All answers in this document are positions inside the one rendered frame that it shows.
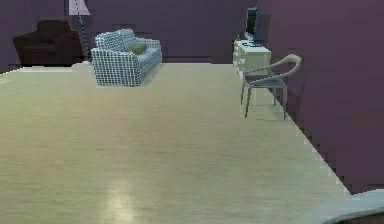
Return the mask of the black television set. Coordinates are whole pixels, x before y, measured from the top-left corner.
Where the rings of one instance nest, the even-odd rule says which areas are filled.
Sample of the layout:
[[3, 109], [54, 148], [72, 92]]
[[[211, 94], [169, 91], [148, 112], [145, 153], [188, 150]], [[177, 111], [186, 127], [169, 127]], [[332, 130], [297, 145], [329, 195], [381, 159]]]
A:
[[257, 7], [247, 9], [245, 38], [255, 44], [261, 43], [261, 26]]

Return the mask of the white checked sofa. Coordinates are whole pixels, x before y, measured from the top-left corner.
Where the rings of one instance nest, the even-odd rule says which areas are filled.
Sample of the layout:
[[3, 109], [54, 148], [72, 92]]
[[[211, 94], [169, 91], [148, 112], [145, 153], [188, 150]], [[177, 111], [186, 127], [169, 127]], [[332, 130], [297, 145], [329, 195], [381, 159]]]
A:
[[[132, 52], [137, 43], [147, 50], [140, 55]], [[100, 86], [140, 86], [162, 62], [159, 40], [139, 38], [132, 29], [100, 33], [91, 50], [96, 82]]]

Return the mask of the pale green tv cabinet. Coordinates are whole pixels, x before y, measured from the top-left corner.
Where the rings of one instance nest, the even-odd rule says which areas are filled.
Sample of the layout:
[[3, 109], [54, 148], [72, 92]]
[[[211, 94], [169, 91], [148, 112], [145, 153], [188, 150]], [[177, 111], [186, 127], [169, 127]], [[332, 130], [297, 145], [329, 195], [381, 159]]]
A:
[[263, 46], [256, 46], [249, 40], [235, 40], [233, 66], [239, 76], [245, 71], [268, 66], [272, 52]]

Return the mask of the white shade floor lamp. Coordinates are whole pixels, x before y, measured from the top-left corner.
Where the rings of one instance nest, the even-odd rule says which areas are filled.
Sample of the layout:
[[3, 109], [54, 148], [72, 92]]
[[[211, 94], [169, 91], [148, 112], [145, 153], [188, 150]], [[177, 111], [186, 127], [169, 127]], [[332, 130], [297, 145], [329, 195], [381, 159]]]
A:
[[90, 12], [86, 6], [85, 0], [68, 0], [68, 14], [70, 16], [78, 17], [80, 27], [81, 27], [82, 37], [84, 40], [84, 46], [87, 52], [88, 66], [91, 66], [92, 57], [91, 57], [88, 38], [87, 38], [86, 29], [83, 21], [83, 16], [90, 16]]

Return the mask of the grey curved back chair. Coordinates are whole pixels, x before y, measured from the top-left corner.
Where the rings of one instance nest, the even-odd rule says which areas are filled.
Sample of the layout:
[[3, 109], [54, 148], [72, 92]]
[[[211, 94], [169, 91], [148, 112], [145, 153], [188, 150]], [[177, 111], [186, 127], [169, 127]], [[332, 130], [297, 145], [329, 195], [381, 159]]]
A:
[[[283, 64], [294, 63], [294, 67], [289, 71], [281, 74], [275, 74], [272, 69]], [[241, 95], [240, 104], [243, 104], [244, 90], [247, 88], [246, 109], [244, 117], [248, 116], [250, 97], [253, 89], [256, 88], [268, 88], [272, 89], [274, 102], [277, 102], [277, 90], [282, 90], [282, 107], [284, 112], [284, 118], [287, 118], [287, 98], [288, 98], [288, 86], [283, 81], [284, 78], [289, 77], [296, 73], [302, 64], [302, 58], [295, 54], [289, 54], [278, 62], [270, 64], [268, 66], [259, 67], [257, 69], [251, 69], [243, 73], [241, 82]]]

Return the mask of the olive green cushion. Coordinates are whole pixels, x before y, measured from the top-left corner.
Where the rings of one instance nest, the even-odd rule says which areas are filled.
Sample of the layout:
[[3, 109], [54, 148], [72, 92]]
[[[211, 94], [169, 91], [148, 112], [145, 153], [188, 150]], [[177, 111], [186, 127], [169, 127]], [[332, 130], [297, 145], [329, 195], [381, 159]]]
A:
[[143, 54], [147, 50], [147, 45], [145, 43], [137, 43], [132, 47], [132, 52], [136, 55]]

